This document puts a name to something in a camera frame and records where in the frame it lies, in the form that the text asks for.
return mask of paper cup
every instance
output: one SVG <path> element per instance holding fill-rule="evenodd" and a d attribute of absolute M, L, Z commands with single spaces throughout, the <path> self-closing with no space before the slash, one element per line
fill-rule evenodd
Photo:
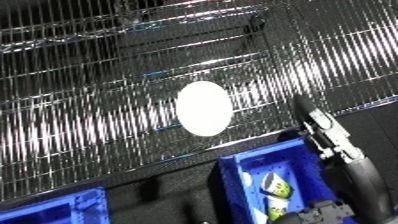
<path fill-rule="evenodd" d="M 265 175 L 262 189 L 280 198 L 288 199 L 293 194 L 293 188 L 276 173 Z"/>
<path fill-rule="evenodd" d="M 277 198 L 271 195 L 268 195 L 267 198 L 268 198 L 268 218 L 271 221 L 275 221 L 279 217 L 287 213 L 289 200 Z"/>

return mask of black surface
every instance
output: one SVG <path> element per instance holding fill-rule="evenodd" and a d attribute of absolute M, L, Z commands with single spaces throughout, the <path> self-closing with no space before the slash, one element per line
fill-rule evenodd
<path fill-rule="evenodd" d="M 368 154 L 385 178 L 395 204 L 398 203 L 397 118 L 398 103 L 338 118 L 351 133 L 352 141 Z M 161 169 L 151 178 L 137 181 L 131 177 L 125 179 L 124 185 L 109 188 L 112 223 L 231 223 L 215 160 L 241 150 L 226 147 L 177 161 L 171 165 L 174 168 Z"/>

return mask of metal grid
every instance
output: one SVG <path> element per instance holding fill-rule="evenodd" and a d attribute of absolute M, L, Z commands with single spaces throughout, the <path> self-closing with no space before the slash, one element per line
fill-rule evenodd
<path fill-rule="evenodd" d="M 294 93 L 344 113 L 398 92 L 383 1 L 0 3 L 0 201 L 292 127 Z M 234 104 L 216 137 L 175 114 L 198 80 Z"/>

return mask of white ball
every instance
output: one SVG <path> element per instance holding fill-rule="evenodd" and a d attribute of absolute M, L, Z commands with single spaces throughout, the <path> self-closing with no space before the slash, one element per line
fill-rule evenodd
<path fill-rule="evenodd" d="M 220 134 L 231 122 L 233 108 L 228 93 L 215 83 L 199 81 L 187 85 L 177 99 L 182 126 L 195 135 Z"/>

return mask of wire shelf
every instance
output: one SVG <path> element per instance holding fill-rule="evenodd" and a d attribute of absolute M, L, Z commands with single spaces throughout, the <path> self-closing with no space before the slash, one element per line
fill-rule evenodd
<path fill-rule="evenodd" d="M 335 114 L 397 99 L 387 1 L 3 2 L 0 201 L 292 127 L 295 93 Z M 234 105 L 211 138 L 175 113 L 200 80 Z"/>

